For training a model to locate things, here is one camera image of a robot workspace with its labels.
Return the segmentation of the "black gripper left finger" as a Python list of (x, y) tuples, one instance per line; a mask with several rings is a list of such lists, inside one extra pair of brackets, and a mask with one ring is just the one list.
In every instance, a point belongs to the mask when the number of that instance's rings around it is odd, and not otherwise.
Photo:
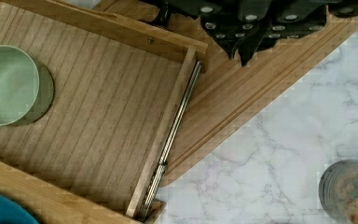
[(201, 27), (232, 60), (239, 53), (242, 60), (251, 60), (260, 44), (259, 22), (240, 21), (235, 15), (206, 15)]

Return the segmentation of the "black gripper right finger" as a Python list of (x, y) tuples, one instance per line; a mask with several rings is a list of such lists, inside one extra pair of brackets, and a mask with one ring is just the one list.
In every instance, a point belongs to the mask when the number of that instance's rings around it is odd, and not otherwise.
[(256, 31), (240, 44), (238, 52), (245, 66), (258, 51), (271, 49), (279, 39), (299, 39), (326, 25), (325, 6), (272, 7)]

